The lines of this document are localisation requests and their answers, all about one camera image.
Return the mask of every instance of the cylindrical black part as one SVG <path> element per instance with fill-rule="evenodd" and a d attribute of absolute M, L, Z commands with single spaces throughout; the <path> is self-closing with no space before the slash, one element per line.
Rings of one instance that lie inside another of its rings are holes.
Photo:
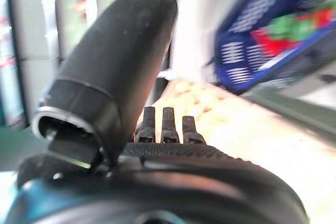
<path fill-rule="evenodd" d="M 142 128 L 155 128 L 155 107 L 145 107 L 143 110 Z"/>
<path fill-rule="evenodd" d="M 163 108 L 162 129 L 163 130 L 176 129 L 174 108 L 171 108 L 171 107 Z"/>
<path fill-rule="evenodd" d="M 182 117 L 182 131 L 183 132 L 197 132 L 195 119 L 193 116 Z"/>
<path fill-rule="evenodd" d="M 176 15 L 176 0 L 116 0 L 64 62 L 40 102 L 34 133 L 69 122 L 92 133 L 115 161 L 134 132 Z"/>

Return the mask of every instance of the blue plastic basket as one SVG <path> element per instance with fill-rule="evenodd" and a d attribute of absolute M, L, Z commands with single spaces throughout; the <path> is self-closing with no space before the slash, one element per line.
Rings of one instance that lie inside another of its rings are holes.
<path fill-rule="evenodd" d="M 319 54 L 314 53 L 312 56 L 312 53 L 307 53 L 304 49 L 327 36 L 334 30 L 336 22 L 316 30 L 297 48 L 275 58 L 270 58 L 261 51 L 250 31 L 267 26 L 273 18 L 314 8 L 323 1 L 242 0 L 241 7 L 229 15 L 216 33 L 215 64 L 219 82 L 231 92 L 242 93 L 257 83 L 305 67 L 312 63 L 312 59 L 318 61 Z M 296 57 L 300 60 L 296 61 L 295 66 L 288 64 Z M 270 60 L 270 67 L 261 70 L 260 67 Z"/>

